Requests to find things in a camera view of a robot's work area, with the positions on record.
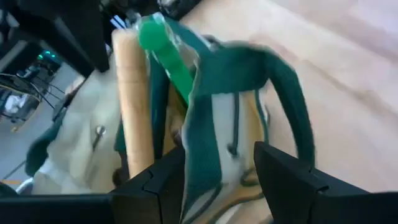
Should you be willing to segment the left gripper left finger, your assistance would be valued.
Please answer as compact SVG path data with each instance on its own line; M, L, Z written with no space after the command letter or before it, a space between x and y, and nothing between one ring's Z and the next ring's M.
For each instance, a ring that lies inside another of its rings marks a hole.
M107 194L3 197L1 224L179 223L184 165L177 147Z

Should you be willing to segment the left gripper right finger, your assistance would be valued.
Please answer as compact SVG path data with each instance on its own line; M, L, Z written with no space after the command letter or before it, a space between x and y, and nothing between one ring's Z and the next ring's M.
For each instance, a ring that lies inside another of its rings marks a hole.
M274 223L397 223L397 192L367 192L264 142L254 162Z

